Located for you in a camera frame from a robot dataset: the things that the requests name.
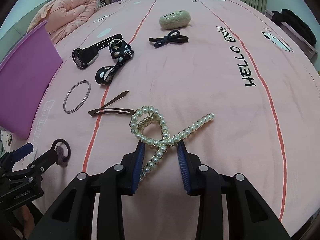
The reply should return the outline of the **dark purple hair elastic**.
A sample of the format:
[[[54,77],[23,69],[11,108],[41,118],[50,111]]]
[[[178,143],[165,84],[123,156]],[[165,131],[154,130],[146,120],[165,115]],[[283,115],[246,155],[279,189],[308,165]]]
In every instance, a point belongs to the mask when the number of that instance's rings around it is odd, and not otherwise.
[[[67,149],[67,155],[64,155],[64,149],[59,144],[62,144]],[[71,148],[67,141],[64,139],[56,139],[51,146],[51,149],[54,150],[57,154],[56,164],[61,167],[67,167],[69,159],[71,157]]]

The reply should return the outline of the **pearl hair claw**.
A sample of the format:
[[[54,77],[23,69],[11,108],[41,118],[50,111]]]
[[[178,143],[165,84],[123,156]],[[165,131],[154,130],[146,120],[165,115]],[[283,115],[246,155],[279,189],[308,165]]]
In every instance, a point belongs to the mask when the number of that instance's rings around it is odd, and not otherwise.
[[[143,181],[155,169],[169,148],[187,139],[205,124],[213,122],[214,117],[214,113],[210,112],[179,132],[171,134],[159,109],[143,106],[135,110],[130,117],[131,133],[138,141],[155,149],[152,157],[142,166],[139,181]]]

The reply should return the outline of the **large silver bangle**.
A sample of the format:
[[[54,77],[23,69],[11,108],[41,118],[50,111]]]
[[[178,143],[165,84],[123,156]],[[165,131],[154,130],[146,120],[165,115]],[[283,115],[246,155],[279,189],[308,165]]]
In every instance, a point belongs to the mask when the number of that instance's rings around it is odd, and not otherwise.
[[[66,114],[73,114],[82,110],[88,101],[91,90],[92,86],[88,80],[72,83],[63,100],[63,111]]]

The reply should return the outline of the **brown hair clip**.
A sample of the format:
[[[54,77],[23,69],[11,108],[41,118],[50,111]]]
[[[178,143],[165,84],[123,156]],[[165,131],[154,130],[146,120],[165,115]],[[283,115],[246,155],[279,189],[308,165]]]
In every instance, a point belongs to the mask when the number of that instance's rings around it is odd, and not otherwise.
[[[89,114],[91,117],[95,117],[95,116],[101,115],[101,114],[125,114],[125,115],[133,115],[133,114],[135,113],[135,111],[132,110],[132,109],[110,107],[111,104],[113,104],[114,102],[122,99],[122,98],[125,97],[128,93],[129,93],[128,90],[121,92],[119,95],[117,95],[115,98],[113,98],[111,101],[109,101],[108,103],[106,103],[106,104],[103,105],[102,107],[88,111],[88,114]]]

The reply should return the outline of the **black wrist watch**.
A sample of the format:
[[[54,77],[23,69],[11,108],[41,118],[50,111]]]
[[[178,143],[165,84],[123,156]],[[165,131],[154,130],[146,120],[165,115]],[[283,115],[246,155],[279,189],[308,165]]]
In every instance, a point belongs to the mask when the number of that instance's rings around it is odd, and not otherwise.
[[[93,44],[87,48],[76,48],[72,51],[73,61],[78,68],[86,69],[88,65],[91,64],[96,58],[96,56],[98,55],[98,51],[108,47],[112,41],[122,39],[123,37],[121,34],[116,34],[104,40],[101,40],[98,43]]]

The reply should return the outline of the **beige plush round clip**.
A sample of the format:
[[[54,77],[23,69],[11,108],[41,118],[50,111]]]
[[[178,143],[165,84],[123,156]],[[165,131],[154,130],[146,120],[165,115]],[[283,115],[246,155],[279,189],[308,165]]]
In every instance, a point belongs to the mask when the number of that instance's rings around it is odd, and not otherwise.
[[[185,27],[191,21],[191,15],[185,10],[170,12],[159,19],[162,29],[172,30]]]

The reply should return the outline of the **purple plastic bin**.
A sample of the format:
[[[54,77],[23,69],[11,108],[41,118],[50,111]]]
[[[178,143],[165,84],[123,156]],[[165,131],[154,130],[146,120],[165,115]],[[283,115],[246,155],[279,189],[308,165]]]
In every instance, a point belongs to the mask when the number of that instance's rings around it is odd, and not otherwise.
[[[46,31],[47,21],[25,35],[1,62],[1,127],[25,140],[62,59]]]

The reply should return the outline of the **pink bed sheet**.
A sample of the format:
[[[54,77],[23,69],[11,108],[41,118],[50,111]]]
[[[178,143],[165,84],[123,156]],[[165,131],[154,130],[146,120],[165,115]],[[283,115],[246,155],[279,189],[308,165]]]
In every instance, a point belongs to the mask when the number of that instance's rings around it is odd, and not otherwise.
[[[166,30],[161,16],[185,10],[191,21]],[[72,51],[121,34],[86,69]],[[114,107],[159,109],[174,134],[212,112],[185,140],[187,150],[220,174],[244,174],[295,234],[319,209],[319,75],[277,25],[239,0],[125,0],[99,9],[56,44],[63,63],[34,119],[35,153],[55,139],[71,146],[67,167],[43,174],[45,212],[79,173],[97,174],[136,149],[127,115],[88,111],[129,93]],[[88,80],[85,107],[66,114],[69,86]]]

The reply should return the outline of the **folded pink quilt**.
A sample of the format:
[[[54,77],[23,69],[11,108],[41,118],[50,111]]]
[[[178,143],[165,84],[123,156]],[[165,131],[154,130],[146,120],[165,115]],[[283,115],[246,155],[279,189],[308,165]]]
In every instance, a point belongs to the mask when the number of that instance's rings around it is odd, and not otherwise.
[[[53,44],[86,23],[97,9],[98,0],[51,0],[34,16],[27,32],[46,21],[45,29]]]

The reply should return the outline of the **pink storage box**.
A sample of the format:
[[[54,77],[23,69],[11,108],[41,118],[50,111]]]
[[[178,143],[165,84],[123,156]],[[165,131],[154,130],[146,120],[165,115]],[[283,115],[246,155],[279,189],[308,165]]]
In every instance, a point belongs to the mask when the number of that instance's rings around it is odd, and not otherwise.
[[[273,12],[270,10],[266,10],[265,15],[271,20]],[[315,46],[313,47],[311,44],[309,44],[304,38],[302,38],[299,35],[299,33],[297,33],[287,23],[283,22],[280,28],[283,29],[283,31],[285,31],[285,33],[287,33],[287,35],[289,35],[289,37],[291,37],[291,39],[295,41],[295,43],[305,53],[305,55],[311,62],[315,61],[318,54],[318,51],[316,50]]]

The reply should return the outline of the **black clothes on box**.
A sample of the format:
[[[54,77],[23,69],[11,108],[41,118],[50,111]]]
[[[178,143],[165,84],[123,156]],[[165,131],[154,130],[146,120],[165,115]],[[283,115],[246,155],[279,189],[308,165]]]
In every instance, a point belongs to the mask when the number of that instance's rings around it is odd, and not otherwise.
[[[271,21],[276,25],[281,26],[283,22],[287,23],[291,28],[293,28],[299,35],[304,38],[313,47],[317,43],[317,39],[310,29],[310,27],[303,22],[296,14],[294,14],[289,9],[282,9],[281,12],[272,11],[273,16]]]

